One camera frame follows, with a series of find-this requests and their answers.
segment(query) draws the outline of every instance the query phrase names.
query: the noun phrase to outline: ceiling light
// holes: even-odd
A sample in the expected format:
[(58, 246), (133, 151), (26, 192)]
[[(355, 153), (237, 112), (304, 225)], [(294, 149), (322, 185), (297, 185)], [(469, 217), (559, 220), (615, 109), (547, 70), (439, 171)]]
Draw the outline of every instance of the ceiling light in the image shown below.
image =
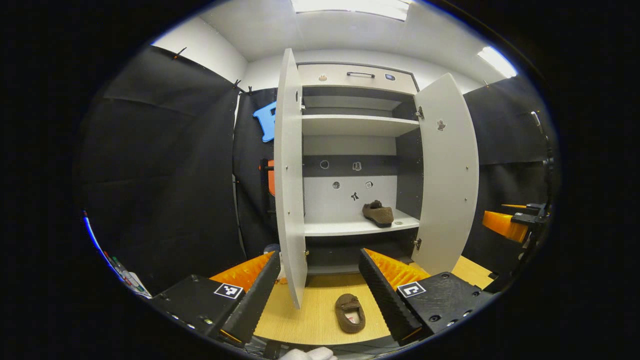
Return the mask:
[(405, 21), (411, 0), (291, 0), (296, 13), (361, 12)]
[(518, 74), (512, 64), (508, 62), (503, 55), (490, 46), (486, 46), (482, 49), (482, 51), (478, 53), (478, 56), (498, 70), (505, 78), (510, 78)]

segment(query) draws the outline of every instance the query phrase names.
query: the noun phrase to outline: door hinge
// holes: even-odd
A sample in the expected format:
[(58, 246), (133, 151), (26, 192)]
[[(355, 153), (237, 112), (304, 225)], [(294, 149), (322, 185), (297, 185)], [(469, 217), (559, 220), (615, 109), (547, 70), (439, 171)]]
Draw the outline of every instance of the door hinge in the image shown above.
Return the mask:
[(422, 112), (422, 106), (418, 106), (418, 112), (415, 113), (416, 120), (424, 119), (424, 113)]

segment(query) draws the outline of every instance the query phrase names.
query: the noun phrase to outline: white wall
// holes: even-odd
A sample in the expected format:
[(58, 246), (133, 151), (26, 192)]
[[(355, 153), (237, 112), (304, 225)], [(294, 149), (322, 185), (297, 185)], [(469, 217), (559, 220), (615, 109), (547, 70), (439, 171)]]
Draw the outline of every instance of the white wall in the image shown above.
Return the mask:
[[(483, 84), (463, 74), (435, 65), (434, 63), (396, 54), (379, 53), (377, 51), (335, 49), (294, 51), (293, 55), (298, 63), (307, 61), (362, 63), (412, 72), (421, 90), (447, 72), (453, 75), (463, 94), (483, 86)], [(243, 85), (245, 88), (251, 85), (253, 90), (278, 87), (281, 63), (282, 55), (250, 62), (244, 73)]]
[[(235, 47), (200, 17), (169, 30), (152, 45), (175, 53), (187, 47), (180, 56), (207, 67), (232, 83), (243, 80), (247, 68), (247, 61)], [(240, 85), (246, 89), (244, 81)]]

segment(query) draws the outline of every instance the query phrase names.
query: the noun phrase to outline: open cabinet door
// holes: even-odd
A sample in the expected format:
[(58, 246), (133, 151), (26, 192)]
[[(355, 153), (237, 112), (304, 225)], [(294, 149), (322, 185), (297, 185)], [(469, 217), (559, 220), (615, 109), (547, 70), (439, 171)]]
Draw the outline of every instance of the open cabinet door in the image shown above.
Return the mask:
[(453, 270), (476, 212), (476, 132), (462, 93), (447, 73), (415, 95), (420, 122), (424, 187), (412, 259), (429, 274)]
[(280, 67), (276, 97), (273, 170), (278, 237), (291, 298), (299, 309), (307, 280), (302, 190), (302, 82), (291, 49)]

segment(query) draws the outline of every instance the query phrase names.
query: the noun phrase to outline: white cabinet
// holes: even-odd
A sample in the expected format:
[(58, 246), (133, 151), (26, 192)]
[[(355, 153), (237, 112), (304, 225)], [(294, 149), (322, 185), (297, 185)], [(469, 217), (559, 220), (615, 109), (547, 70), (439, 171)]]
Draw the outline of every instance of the white cabinet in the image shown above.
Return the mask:
[[(305, 254), (309, 241), (355, 249), (409, 234), (398, 240), (406, 260), (431, 274), (451, 271), (473, 221), (479, 172), (473, 124), (453, 77), (418, 92), (413, 76), (399, 70), (312, 65), (297, 67), (285, 51), (275, 113), (276, 216), (295, 306), (314, 255)], [(321, 84), (318, 72), (327, 77)], [(373, 200), (393, 208), (391, 227), (364, 218), (362, 206)], [(343, 251), (323, 251), (312, 273), (357, 271), (357, 258), (336, 263)]]

